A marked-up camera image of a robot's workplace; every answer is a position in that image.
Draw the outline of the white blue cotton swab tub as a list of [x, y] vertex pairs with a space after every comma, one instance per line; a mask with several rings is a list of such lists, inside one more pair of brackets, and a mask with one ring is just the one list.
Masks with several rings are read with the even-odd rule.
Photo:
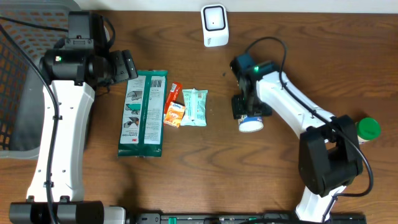
[[238, 129], [242, 133], [252, 133], [260, 131], [264, 127], [260, 116], [242, 115], [238, 119]]

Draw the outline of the green white 3M glove package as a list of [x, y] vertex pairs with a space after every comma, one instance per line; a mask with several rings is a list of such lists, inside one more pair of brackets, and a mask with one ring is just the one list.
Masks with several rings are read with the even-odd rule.
[[118, 157], [161, 157], [166, 70], [139, 70], [127, 82]]

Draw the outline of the mint green wipes pack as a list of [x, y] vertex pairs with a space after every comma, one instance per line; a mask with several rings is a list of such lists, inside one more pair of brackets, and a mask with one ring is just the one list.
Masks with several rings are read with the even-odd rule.
[[206, 96], [207, 90], [186, 89], [182, 90], [185, 103], [185, 114], [182, 126], [206, 126]]

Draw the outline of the red narrow packet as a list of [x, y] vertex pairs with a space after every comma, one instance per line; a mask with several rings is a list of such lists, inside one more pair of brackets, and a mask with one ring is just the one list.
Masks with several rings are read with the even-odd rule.
[[169, 95], [168, 95], [168, 97], [166, 99], [166, 102], [165, 102], [164, 117], [163, 117], [164, 120], [166, 118], [166, 114], [167, 114], [167, 111], [169, 109], [169, 106], [170, 106], [171, 102], [174, 102], [177, 99], [181, 89], [182, 89], [182, 84], [181, 83], [179, 83], [179, 82], [173, 82], [172, 83]]

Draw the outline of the orange Kleenex tissue pack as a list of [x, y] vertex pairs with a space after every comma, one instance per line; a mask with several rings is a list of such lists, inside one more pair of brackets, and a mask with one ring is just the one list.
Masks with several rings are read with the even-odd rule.
[[165, 114], [164, 123], [179, 128], [185, 114], [185, 106], [171, 102]]

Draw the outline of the green lid jar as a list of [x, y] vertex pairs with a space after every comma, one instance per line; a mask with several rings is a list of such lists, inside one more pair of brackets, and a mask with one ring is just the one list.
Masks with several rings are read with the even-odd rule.
[[381, 126], [374, 118], [363, 118], [356, 123], [359, 144], [377, 139], [381, 135]]

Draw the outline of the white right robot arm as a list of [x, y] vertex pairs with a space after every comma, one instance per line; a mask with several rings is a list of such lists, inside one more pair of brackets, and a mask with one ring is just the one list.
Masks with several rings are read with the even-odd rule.
[[295, 209], [296, 219], [332, 223], [337, 199], [346, 196], [345, 188], [369, 169], [354, 121], [316, 105], [274, 62], [257, 64], [244, 53], [229, 66], [241, 91], [231, 100], [240, 131], [257, 131], [263, 117], [277, 113], [299, 139], [298, 171], [305, 190]]

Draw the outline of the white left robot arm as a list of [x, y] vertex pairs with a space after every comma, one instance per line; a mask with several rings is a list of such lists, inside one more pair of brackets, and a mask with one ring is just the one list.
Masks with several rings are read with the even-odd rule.
[[137, 77], [130, 51], [111, 50], [112, 29], [104, 16], [72, 11], [67, 36], [33, 64], [44, 85], [44, 122], [35, 174], [25, 202], [11, 203], [11, 222], [132, 222], [123, 207], [84, 199], [83, 151], [96, 89]]

